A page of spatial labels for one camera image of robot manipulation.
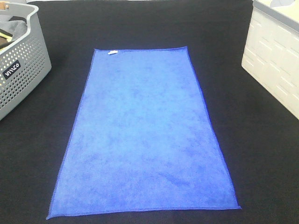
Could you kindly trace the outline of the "blue microfiber towel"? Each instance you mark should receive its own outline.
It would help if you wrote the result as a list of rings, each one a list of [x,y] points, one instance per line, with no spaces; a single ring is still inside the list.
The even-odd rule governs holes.
[[[187,47],[95,50],[48,218],[239,208]]]

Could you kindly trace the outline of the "black tablecloth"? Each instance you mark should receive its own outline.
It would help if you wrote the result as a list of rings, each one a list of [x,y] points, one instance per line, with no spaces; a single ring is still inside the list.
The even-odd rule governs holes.
[[[0,122],[3,224],[296,224],[299,121],[241,66],[249,0],[36,2],[52,69]],[[95,49],[186,46],[239,210],[47,219]]]

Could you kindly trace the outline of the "grey cloth in basket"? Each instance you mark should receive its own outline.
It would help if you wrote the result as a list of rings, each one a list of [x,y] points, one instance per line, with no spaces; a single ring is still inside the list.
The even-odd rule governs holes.
[[[12,35],[12,41],[16,41],[27,32],[27,24],[24,21],[1,21],[0,29]]]

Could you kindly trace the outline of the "white plastic storage box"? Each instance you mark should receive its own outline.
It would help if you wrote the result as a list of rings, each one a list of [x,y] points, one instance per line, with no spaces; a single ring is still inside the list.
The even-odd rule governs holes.
[[[255,0],[242,67],[299,116],[299,2]]]

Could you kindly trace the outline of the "grey perforated laundry basket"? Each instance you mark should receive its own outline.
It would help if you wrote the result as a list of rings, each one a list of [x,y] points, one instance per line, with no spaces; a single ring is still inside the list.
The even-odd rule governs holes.
[[[51,62],[38,18],[39,8],[2,3],[1,15],[26,19],[27,32],[0,52],[0,117],[7,116],[51,70]]]

